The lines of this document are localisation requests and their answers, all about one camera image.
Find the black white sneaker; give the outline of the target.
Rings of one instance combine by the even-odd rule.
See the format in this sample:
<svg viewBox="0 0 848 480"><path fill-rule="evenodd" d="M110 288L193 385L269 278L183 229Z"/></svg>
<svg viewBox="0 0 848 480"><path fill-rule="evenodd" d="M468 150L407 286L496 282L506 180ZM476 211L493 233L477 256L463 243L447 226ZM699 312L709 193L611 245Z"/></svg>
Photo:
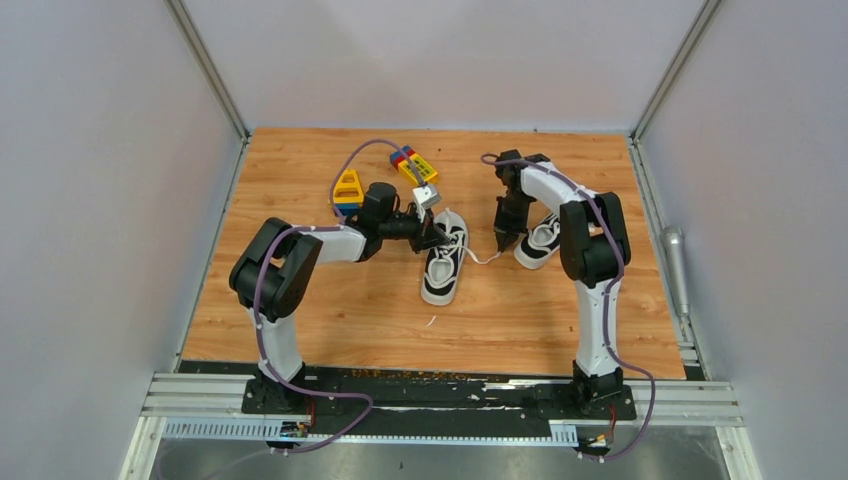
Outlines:
<svg viewBox="0 0 848 480"><path fill-rule="evenodd" d="M548 214L530 229L514 249L514 257L524 268L537 270L543 267L560 248L560 220Z"/></svg>

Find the white shoe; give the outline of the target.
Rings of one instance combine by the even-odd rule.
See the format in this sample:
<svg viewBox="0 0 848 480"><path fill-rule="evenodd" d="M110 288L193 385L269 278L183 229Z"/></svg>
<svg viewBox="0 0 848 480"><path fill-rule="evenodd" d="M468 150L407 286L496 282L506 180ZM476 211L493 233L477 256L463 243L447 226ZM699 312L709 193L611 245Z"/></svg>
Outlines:
<svg viewBox="0 0 848 480"><path fill-rule="evenodd" d="M428 251L421 286L422 299L434 306L450 304L458 289L459 275L464 262L457 253L439 258L435 248Z"/></svg>

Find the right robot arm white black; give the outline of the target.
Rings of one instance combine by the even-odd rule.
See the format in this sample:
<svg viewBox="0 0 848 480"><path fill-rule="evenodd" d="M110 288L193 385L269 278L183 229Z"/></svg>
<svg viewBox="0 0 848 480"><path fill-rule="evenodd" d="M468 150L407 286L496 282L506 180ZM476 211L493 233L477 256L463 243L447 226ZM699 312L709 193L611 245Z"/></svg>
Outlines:
<svg viewBox="0 0 848 480"><path fill-rule="evenodd" d="M571 403L596 417L621 396L623 362L614 338L616 300L631 250L619 197L596 193L567 177L543 154L516 150L485 153L506 192L498 197L494 235L499 251L530 237L529 208L539 201L558 219L554 237L562 268L578 299L579 341L573 362Z"/></svg>

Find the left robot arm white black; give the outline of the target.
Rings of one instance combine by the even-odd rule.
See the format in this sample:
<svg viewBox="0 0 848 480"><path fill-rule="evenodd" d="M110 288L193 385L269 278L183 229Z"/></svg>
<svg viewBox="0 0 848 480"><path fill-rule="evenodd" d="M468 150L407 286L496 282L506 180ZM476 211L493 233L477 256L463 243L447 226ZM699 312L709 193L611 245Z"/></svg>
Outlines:
<svg viewBox="0 0 848 480"><path fill-rule="evenodd" d="M447 244L432 212L441 199L436 187L425 183L412 195L409 206L401 209L395 188L375 182L360 210L337 225L292 225L269 218L232 268L229 287L251 317L258 367L272 380L267 397L279 411L296 412L306 400L306 386L295 379L304 367L295 312L317 266L368 261L387 240L406 241L415 253Z"/></svg>

